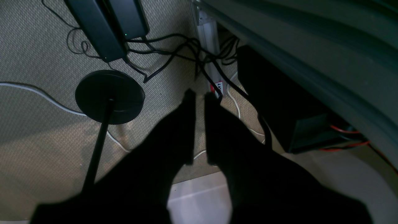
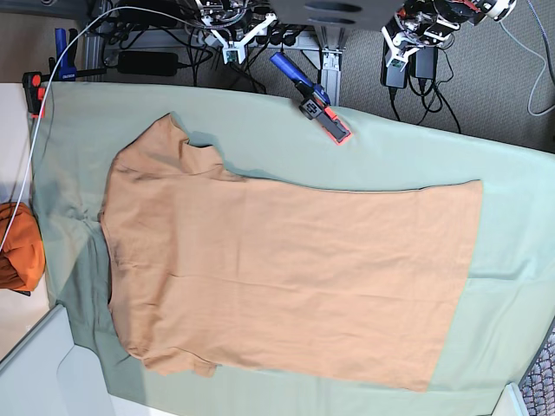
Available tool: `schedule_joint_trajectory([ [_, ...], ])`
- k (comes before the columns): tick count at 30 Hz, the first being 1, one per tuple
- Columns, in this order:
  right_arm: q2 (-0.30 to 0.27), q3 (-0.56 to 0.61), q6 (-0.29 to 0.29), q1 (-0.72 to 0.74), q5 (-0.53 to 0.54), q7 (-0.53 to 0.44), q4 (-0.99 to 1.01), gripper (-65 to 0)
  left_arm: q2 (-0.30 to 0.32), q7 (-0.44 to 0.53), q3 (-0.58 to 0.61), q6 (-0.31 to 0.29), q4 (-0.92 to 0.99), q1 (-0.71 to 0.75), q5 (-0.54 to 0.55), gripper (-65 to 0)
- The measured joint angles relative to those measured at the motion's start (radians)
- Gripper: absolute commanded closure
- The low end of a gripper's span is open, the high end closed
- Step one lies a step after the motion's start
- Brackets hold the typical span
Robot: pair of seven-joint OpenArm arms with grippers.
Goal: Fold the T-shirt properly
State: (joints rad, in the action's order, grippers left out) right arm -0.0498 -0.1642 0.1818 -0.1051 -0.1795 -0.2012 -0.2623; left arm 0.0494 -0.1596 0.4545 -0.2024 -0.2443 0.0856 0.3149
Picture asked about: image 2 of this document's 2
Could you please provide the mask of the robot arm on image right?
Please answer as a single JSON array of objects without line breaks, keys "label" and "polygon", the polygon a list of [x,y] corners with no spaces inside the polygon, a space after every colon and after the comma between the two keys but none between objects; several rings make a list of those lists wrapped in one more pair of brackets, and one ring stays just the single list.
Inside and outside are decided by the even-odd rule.
[{"label": "robot arm on image right", "polygon": [[385,65],[403,70],[411,55],[443,46],[462,24],[476,26],[485,19],[500,22],[515,6],[515,0],[407,1],[382,27]]}]

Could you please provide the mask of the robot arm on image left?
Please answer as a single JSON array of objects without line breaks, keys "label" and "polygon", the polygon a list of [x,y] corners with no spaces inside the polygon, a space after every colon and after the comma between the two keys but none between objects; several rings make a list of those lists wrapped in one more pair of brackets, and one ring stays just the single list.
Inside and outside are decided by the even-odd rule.
[{"label": "robot arm on image left", "polygon": [[278,17],[267,1],[190,1],[196,10],[189,26],[199,41],[218,49],[224,64],[242,64],[249,45],[268,36]]}]

